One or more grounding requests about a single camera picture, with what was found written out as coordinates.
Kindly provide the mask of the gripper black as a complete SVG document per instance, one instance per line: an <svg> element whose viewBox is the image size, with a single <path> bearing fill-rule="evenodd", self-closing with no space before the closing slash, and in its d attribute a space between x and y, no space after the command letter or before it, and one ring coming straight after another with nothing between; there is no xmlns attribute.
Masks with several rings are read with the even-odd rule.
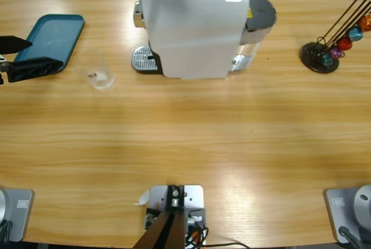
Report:
<svg viewBox="0 0 371 249"><path fill-rule="evenodd" d="M32 46L32 42L12 35L0 36L0 54L18 53ZM9 83L30 80L55 74L64 62L49 57L36 57L18 62L10 62L1 55L1 74L7 75Z"/></svg>

